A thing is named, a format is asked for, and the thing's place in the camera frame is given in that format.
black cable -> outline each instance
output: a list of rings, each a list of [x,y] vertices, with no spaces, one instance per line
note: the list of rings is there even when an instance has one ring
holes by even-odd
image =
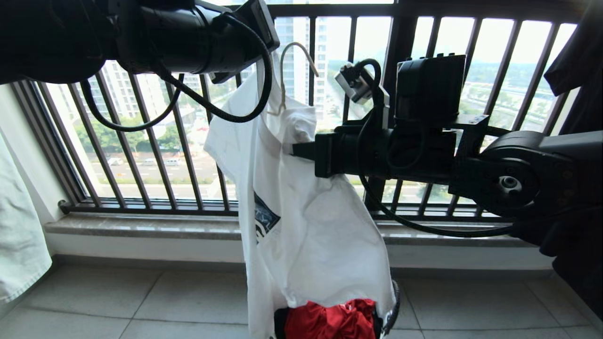
[[[427,125],[422,124],[421,125],[421,144],[419,145],[419,151],[418,151],[417,157],[415,157],[415,159],[411,163],[404,165],[404,166],[393,165],[391,163],[391,153],[393,153],[392,152],[393,150],[392,150],[392,151],[388,152],[387,156],[385,157],[387,164],[391,168],[398,170],[398,171],[406,171],[406,170],[410,170],[411,168],[415,167],[416,164],[418,164],[418,162],[421,161],[421,159],[423,158],[423,155],[425,155],[425,152],[427,152],[427,139],[429,137],[428,134],[429,134],[429,129],[427,128]]]
[[[360,66],[360,67],[364,67],[365,65],[372,65],[375,69],[375,79],[373,82],[372,91],[373,91],[373,93],[377,93],[377,90],[379,90],[379,82],[381,79],[381,67],[375,59],[365,59],[356,64],[356,66]],[[419,231],[427,232],[427,233],[433,233],[433,234],[437,234],[437,235],[455,236],[455,237],[460,237],[460,238],[482,238],[485,236],[506,235],[517,229],[516,226],[507,226],[507,227],[498,227],[495,229],[472,230],[472,231],[444,230],[444,229],[439,229],[437,227],[431,227],[431,226],[417,224],[413,221],[400,217],[399,215],[397,215],[396,213],[390,211],[387,207],[385,207],[385,205],[376,197],[373,190],[369,187],[367,179],[364,177],[364,171],[362,170],[362,162],[360,160],[361,155],[362,155],[362,151],[361,151],[361,147],[360,147],[360,145],[362,144],[362,138],[364,137],[368,126],[371,125],[371,123],[373,122],[373,118],[375,117],[375,110],[377,110],[377,112],[382,110],[383,104],[384,104],[383,102],[374,103],[374,107],[368,113],[368,119],[364,122],[364,125],[360,129],[360,133],[358,134],[358,146],[356,147],[356,149],[357,149],[356,160],[358,161],[358,176],[360,177],[360,182],[362,183],[362,186],[364,187],[365,192],[367,193],[368,197],[373,201],[375,206],[377,206],[386,216],[390,217],[392,220],[394,220],[402,225],[405,225],[405,226],[410,227],[415,230],[419,230]]]
[[[179,79],[181,79],[181,81],[184,80],[184,78],[185,78],[184,74],[179,75]],[[112,130],[122,131],[122,132],[142,131],[142,130],[145,130],[147,128],[157,125],[161,120],[165,119],[165,117],[168,116],[168,114],[170,112],[172,112],[172,110],[174,109],[174,106],[176,105],[176,102],[178,101],[178,96],[180,96],[180,90],[176,89],[176,91],[174,91],[174,96],[172,97],[172,100],[170,100],[166,109],[163,111],[163,113],[161,113],[155,119],[145,122],[144,124],[138,125],[138,126],[123,126],[123,125],[115,124],[114,122],[111,122],[111,121],[105,119],[105,117],[101,114],[101,112],[98,111],[96,103],[94,102],[94,97],[92,96],[92,90],[90,88],[90,83],[88,82],[88,79],[81,81],[80,86],[81,86],[82,94],[84,95],[84,99],[86,100],[86,104],[88,104],[88,107],[90,108],[90,112],[96,118],[96,120],[98,120],[98,122],[100,122],[101,124],[105,125],[106,127],[110,128]]]
[[[189,95],[191,98],[193,98],[196,102],[205,107],[210,113],[214,114],[215,116],[230,122],[251,121],[258,115],[260,115],[264,110],[264,107],[266,107],[268,97],[270,96],[270,90],[272,89],[272,63],[270,62],[270,52],[268,51],[266,44],[264,44],[264,41],[262,41],[262,39],[251,28],[249,28],[246,24],[243,24],[237,18],[232,16],[232,14],[223,13],[221,16],[216,17],[216,19],[214,20],[217,20],[219,18],[225,20],[226,22],[230,23],[235,27],[240,28],[242,31],[245,31],[245,33],[252,40],[255,40],[257,42],[257,45],[260,49],[262,60],[264,61],[264,86],[262,87],[262,94],[257,103],[257,106],[255,109],[253,109],[253,111],[251,111],[251,113],[245,116],[236,116],[226,113],[225,111],[214,106],[212,103],[209,102],[209,100],[203,98],[201,95],[189,88],[187,85],[183,84],[182,81],[178,81],[177,79],[175,79],[172,74],[166,69],[159,69],[157,74],[159,75],[159,77],[161,77],[161,79],[173,84],[177,89],[180,89],[182,90],[182,92]]]
[[[122,126],[122,125],[115,124],[111,121],[108,121],[105,119],[105,117],[103,117],[102,114],[100,114],[100,112],[98,111],[98,108],[96,107],[96,103],[94,102],[94,98],[92,96],[92,90],[90,88],[90,83],[88,82],[88,80],[84,80],[84,81],[80,82],[80,86],[82,88],[82,93],[84,95],[84,99],[86,100],[86,103],[90,107],[90,111],[92,112],[92,115],[101,124],[105,125],[106,127],[110,128],[112,130],[123,131],[123,132],[145,130],[147,128],[155,126],[161,120],[165,119],[166,116],[168,116],[168,114],[174,109],[174,106],[176,105],[176,102],[178,101],[178,96],[180,95],[181,91],[186,93],[191,98],[193,98],[193,100],[195,100],[196,102],[201,104],[203,107],[205,107],[210,113],[212,113],[212,114],[216,115],[217,117],[224,119],[226,121],[247,122],[247,121],[253,120],[255,117],[260,115],[262,113],[262,111],[264,110],[264,107],[266,107],[266,103],[268,102],[268,98],[270,96],[270,90],[272,89],[272,63],[270,60],[270,52],[269,52],[268,48],[266,47],[266,44],[264,44],[264,41],[251,28],[249,28],[246,24],[239,21],[231,13],[223,13],[221,16],[218,16],[214,20],[218,20],[218,19],[222,19],[222,20],[230,23],[231,25],[238,27],[239,29],[244,31],[245,34],[248,35],[252,40],[254,40],[259,47],[259,51],[262,56],[262,60],[264,61],[264,86],[262,87],[262,94],[260,96],[260,99],[259,99],[255,109],[253,109],[253,111],[251,111],[251,113],[249,113],[248,115],[245,115],[245,116],[236,116],[236,115],[226,113],[225,111],[217,108],[212,103],[210,103],[209,100],[203,98],[200,94],[198,94],[197,92],[192,90],[189,86],[185,85],[183,83],[184,74],[180,74],[178,76],[178,79],[176,79],[172,76],[172,74],[169,70],[167,70],[164,66],[159,65],[155,69],[156,74],[164,81],[167,81],[167,82],[171,83],[172,85],[174,85],[174,87],[176,87],[176,90],[175,90],[174,96],[172,97],[172,100],[169,102],[167,108],[158,117],[156,117],[155,119],[148,121],[142,125],[138,125],[138,126]]]

red clothing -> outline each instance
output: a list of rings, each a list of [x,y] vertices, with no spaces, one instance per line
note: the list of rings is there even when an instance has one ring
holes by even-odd
[[[287,315],[287,339],[375,339],[374,301],[355,299],[325,308],[308,302]]]

metal bar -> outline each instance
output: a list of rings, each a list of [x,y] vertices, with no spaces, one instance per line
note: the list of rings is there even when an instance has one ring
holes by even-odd
[[[166,81],[165,86],[168,90],[168,98],[172,100],[174,96],[174,89],[172,85]],[[197,182],[197,174],[195,172],[195,167],[192,163],[191,150],[188,145],[188,140],[186,138],[186,130],[184,122],[182,121],[182,116],[180,115],[180,108],[178,107],[178,103],[174,105],[174,122],[176,123],[176,128],[178,129],[178,136],[180,137],[180,146],[182,147],[182,152],[185,154],[186,168],[188,169],[189,176],[191,178],[192,191],[195,194],[195,200],[197,201],[197,206],[199,209],[203,209],[203,198],[201,198],[201,192],[199,191],[199,183]]]
[[[311,16],[461,16],[515,18],[548,22],[580,21],[586,1],[404,0],[396,4],[268,5],[272,17]]]
[[[496,74],[494,85],[492,86],[492,92],[490,92],[490,97],[488,98],[488,103],[486,104],[486,108],[484,111],[485,115],[491,115],[492,111],[494,110],[494,105],[496,105],[496,100],[498,99],[498,94],[502,87],[502,82],[504,81],[505,75],[507,74],[509,62],[511,62],[511,56],[513,55],[513,49],[515,48],[515,43],[517,42],[517,36],[519,36],[519,31],[521,27],[521,21],[515,20],[513,22],[513,28],[511,29],[511,34],[509,35],[507,48],[502,56],[502,61],[500,62],[500,67],[498,67],[498,73]]]
[[[471,60],[473,60],[473,53],[475,52],[475,45],[478,43],[479,30],[482,28],[482,18],[478,17],[473,21],[473,29],[471,30],[471,36],[469,38],[469,43],[467,44],[467,51],[465,55],[467,58],[465,59],[465,74],[463,75],[463,84],[467,79],[467,74],[469,74],[469,67],[471,66]]]
[[[477,218],[477,217],[481,217],[481,216],[482,216],[482,213],[484,213],[484,208],[483,208],[482,206],[478,206],[478,207],[475,209],[475,217],[476,217],[476,218]]]
[[[138,79],[132,73],[128,73],[128,77],[130,78],[130,83],[132,85],[132,89],[134,90],[134,97],[136,98],[136,102],[138,104],[138,108],[140,109],[140,116],[142,117],[143,122],[148,122],[150,120],[149,114],[147,112],[147,107],[145,106],[144,99],[142,98],[142,92],[140,91],[140,86],[138,86]],[[163,164],[163,158],[161,157],[161,150],[159,149],[159,145],[157,144],[157,139],[155,138],[155,132],[153,128],[147,128],[147,135],[149,137],[149,144],[151,144],[151,149],[153,150],[153,154],[155,155],[155,161],[157,162],[157,167],[159,169],[159,174],[161,175],[161,179],[163,181],[163,185],[165,187],[165,193],[168,196],[170,205],[175,210],[178,208],[178,203],[176,202],[176,197],[174,195],[174,191],[172,190],[172,185],[169,182],[168,172],[165,169],[165,165]]]
[[[93,213],[119,213],[119,214],[153,214],[153,215],[208,215],[218,217],[236,217],[237,211],[221,211],[219,209],[212,210],[200,210],[189,206],[181,206],[178,209],[173,209],[170,206],[165,205],[154,205],[152,209],[138,209],[138,208],[108,208],[108,207],[93,207],[87,206],[86,204],[79,204],[78,206],[67,206],[69,212],[93,212]]]
[[[71,97],[74,100],[75,106],[80,113],[81,122],[84,124],[84,129],[86,129],[86,133],[88,134],[88,138],[92,143],[92,148],[94,149],[94,153],[96,153],[96,157],[98,161],[101,163],[101,168],[109,181],[109,186],[111,186],[111,190],[115,194],[115,198],[119,202],[121,207],[125,207],[124,198],[121,195],[121,191],[117,186],[117,182],[113,176],[113,172],[109,168],[109,164],[107,163],[107,158],[105,158],[105,154],[103,149],[101,148],[101,143],[94,132],[94,128],[92,127],[92,123],[90,122],[90,118],[88,118],[88,113],[86,112],[86,108],[84,107],[84,103],[80,98],[80,93],[75,84],[71,83],[67,85],[69,87],[69,92],[71,93]]]
[[[97,207],[100,207],[101,201],[98,198],[98,194],[96,194],[96,190],[94,189],[94,186],[92,185],[92,182],[90,181],[90,178],[88,178],[88,175],[86,174],[84,165],[82,164],[80,157],[78,156],[77,152],[75,151],[73,142],[71,141],[71,138],[69,137],[69,133],[67,133],[65,126],[63,125],[63,121],[61,120],[58,110],[57,110],[56,106],[54,105],[50,92],[48,91],[48,87],[46,86],[45,83],[39,83],[39,85],[40,85],[40,90],[42,92],[42,96],[44,97],[44,101],[46,102],[46,105],[48,106],[52,119],[54,120],[55,125],[57,126],[58,133],[60,134],[61,139],[65,143],[65,147],[67,148],[67,152],[69,153],[69,155],[71,157],[71,161],[73,161],[75,168],[77,169],[78,173],[80,174],[80,178],[83,181],[84,186],[88,190],[88,193],[90,194],[92,201],[94,201],[94,203],[96,204]]]
[[[347,61],[354,62],[354,50],[356,49],[356,28],[358,27],[358,17],[353,16],[350,23],[350,43],[347,49]],[[350,98],[347,95],[343,97],[343,122],[347,121],[350,111]]]
[[[19,81],[11,83],[10,86],[53,173],[67,193],[69,202],[76,204],[84,200],[77,175],[69,164],[68,156],[60,144],[60,137],[56,135],[52,120],[34,83]]]
[[[111,117],[111,121],[115,124],[120,124],[119,116],[116,113],[115,105],[113,105],[113,100],[111,99],[111,95],[107,90],[107,82],[105,81],[105,77],[103,76],[103,72],[96,73],[96,80],[101,89],[101,94],[103,95],[105,104],[107,105],[107,110],[109,111],[109,117]],[[125,159],[128,162],[130,170],[132,171],[132,176],[134,177],[134,181],[136,181],[136,186],[138,187],[138,191],[140,192],[140,196],[142,200],[145,202],[145,206],[147,208],[152,208],[151,200],[147,194],[147,189],[142,181],[142,177],[140,176],[140,172],[138,171],[138,167],[136,166],[136,161],[134,156],[132,155],[132,150],[130,149],[130,144],[128,143],[128,139],[125,136],[124,132],[115,131],[117,133],[117,137],[119,139],[119,143],[121,144],[121,148],[124,150]]]
[[[417,213],[419,215],[425,214],[425,208],[427,207],[427,202],[429,201],[429,196],[431,195],[431,189],[434,187],[434,184],[430,183],[425,187],[425,192],[423,193],[423,198],[421,199],[421,203],[418,206]]]
[[[562,93],[561,95],[559,95],[559,97],[557,97],[557,100],[555,100],[555,105],[553,106],[553,109],[551,110],[549,119],[546,121],[545,127],[542,132],[545,135],[551,135],[551,132],[553,132],[553,128],[555,128],[555,124],[557,123],[557,120],[559,119],[559,116],[561,115],[561,110],[563,109],[563,106],[565,105],[565,102],[567,101],[568,96],[569,96],[569,91]]]
[[[396,109],[398,62],[404,61],[411,56],[416,30],[416,17],[394,17],[391,20],[390,36],[383,71],[383,87],[392,95],[390,97],[390,112]],[[394,127],[394,114],[390,114],[388,126],[390,128]]]
[[[454,210],[456,209],[456,204],[458,204],[458,198],[459,198],[458,195],[452,196],[450,204],[448,205],[448,210],[446,211],[447,217],[451,217],[452,214],[454,213]]]
[[[316,56],[316,17],[310,17],[310,57],[314,60]],[[314,106],[314,73],[308,66],[310,80],[308,82],[308,105]]]
[[[214,215],[214,216],[237,216],[238,207],[230,211],[222,210],[221,203],[206,203],[204,210],[197,209],[196,202],[192,200],[182,201],[178,206],[178,209],[174,210],[170,208],[169,202],[166,200],[154,201],[154,208],[146,210],[144,205],[139,199],[126,199],[128,208],[120,208],[117,201],[113,198],[102,199],[103,207],[96,208],[90,201],[84,201],[76,206],[65,206],[69,212],[101,212],[101,213],[125,213],[125,214],[154,214],[154,215]],[[400,204],[397,211],[399,214],[404,215],[405,218],[415,221],[447,221],[451,223],[467,223],[473,224],[484,224],[488,226],[504,226],[513,222],[512,218],[502,217],[469,217],[469,216],[458,216],[458,217],[447,217],[445,216],[446,204],[430,204],[425,211],[425,215],[417,215],[418,204],[416,203],[404,203]],[[460,212],[471,213],[474,212],[475,208],[464,208]],[[375,220],[390,220],[383,213],[372,213],[371,216]]]
[[[427,45],[427,51],[425,57],[431,58],[434,56],[435,44],[438,42],[438,33],[440,32],[440,22],[442,18],[437,16],[434,18],[434,24],[431,26],[431,35],[429,36],[429,43]]]
[[[239,88],[241,86],[241,83],[243,82],[241,80],[241,73],[237,73],[235,75],[235,82],[236,82],[236,87]]]
[[[391,211],[396,212],[398,208],[398,200],[400,200],[400,193],[402,192],[402,180],[396,180],[396,188],[394,189],[394,197],[391,199]]]
[[[383,86],[388,93],[396,93],[397,63],[411,55],[416,25],[416,17],[400,16],[392,18],[383,76]],[[390,107],[395,107],[395,99],[395,96],[390,98]],[[393,114],[390,116],[388,125],[393,126]],[[368,178],[368,184],[379,201],[383,200],[385,180],[370,177]],[[379,209],[366,197],[364,204],[369,211]]]
[[[519,112],[517,112],[515,121],[513,122],[513,127],[511,128],[513,131],[517,131],[521,128],[523,121],[528,115],[528,109],[530,107],[530,104],[532,103],[534,94],[536,94],[538,84],[542,79],[542,73],[545,72],[546,63],[549,60],[551,49],[553,48],[553,43],[555,42],[555,38],[557,37],[558,31],[559,23],[552,24],[551,29],[549,30],[549,35],[546,38],[545,47],[542,49],[542,53],[540,54],[540,58],[538,60],[538,63],[536,64],[536,69],[534,70],[534,74],[532,74],[532,79],[529,82],[528,91],[526,92],[525,97],[523,97],[522,105],[519,108]]]
[[[220,182],[220,193],[222,193],[222,203],[224,204],[224,210],[230,211],[228,192],[226,192],[226,180],[224,180],[224,174],[222,173],[220,167],[218,167],[218,180]]]
[[[210,101],[209,89],[207,88],[207,80],[205,79],[205,75],[199,74],[199,80],[201,81],[201,93],[203,94],[205,99]],[[209,124],[212,121],[212,114],[208,110],[206,110],[206,113],[207,123]],[[216,164],[216,169],[218,171],[218,180],[220,182],[220,192],[222,193],[222,203],[224,204],[224,210],[229,211],[230,203],[228,200],[228,193],[226,192],[226,181],[224,180],[224,174],[222,173],[222,170],[220,169],[218,164]]]

white floor tile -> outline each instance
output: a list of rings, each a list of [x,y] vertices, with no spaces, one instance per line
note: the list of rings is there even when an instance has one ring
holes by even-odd
[[[603,334],[597,332],[592,326],[566,327],[567,334],[571,339],[601,339]]]
[[[59,268],[24,301],[25,306],[132,318],[159,271],[123,268]]]
[[[404,280],[422,329],[559,326],[521,282]]]
[[[561,328],[502,331],[423,331],[425,339],[569,339]]]
[[[245,276],[167,271],[157,281],[135,318],[246,324]]]
[[[0,322],[0,339],[118,339],[128,322],[18,307]]]
[[[387,339],[425,339],[421,331],[408,329],[393,329]]]
[[[527,282],[528,287],[536,294],[553,317],[562,326],[590,325],[582,314],[563,296],[552,280]]]
[[[400,312],[398,319],[394,324],[395,329],[419,329],[417,317],[412,311],[412,306],[406,297],[406,291],[401,281],[398,281],[400,287]]]
[[[247,325],[132,320],[121,339],[248,339]]]

white hanger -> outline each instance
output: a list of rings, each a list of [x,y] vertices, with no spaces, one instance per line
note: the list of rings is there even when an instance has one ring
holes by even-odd
[[[316,75],[316,77],[318,78],[318,70],[316,69],[316,65],[314,65],[314,61],[312,61],[312,57],[310,56],[310,53],[308,53],[308,50],[301,44],[298,42],[292,42],[289,45],[286,45],[285,48],[283,49],[283,52],[280,55],[280,87],[281,87],[281,91],[280,91],[280,106],[279,106],[279,111],[276,115],[279,115],[282,110],[287,109],[287,105],[285,104],[285,83],[283,80],[283,61],[285,60],[285,53],[287,52],[287,49],[289,49],[289,47],[291,46],[298,46],[299,48],[301,48],[301,50],[304,52],[304,54],[306,54],[306,58],[308,60],[308,62],[310,63],[310,68],[312,68],[312,72],[314,72],[314,75]]]

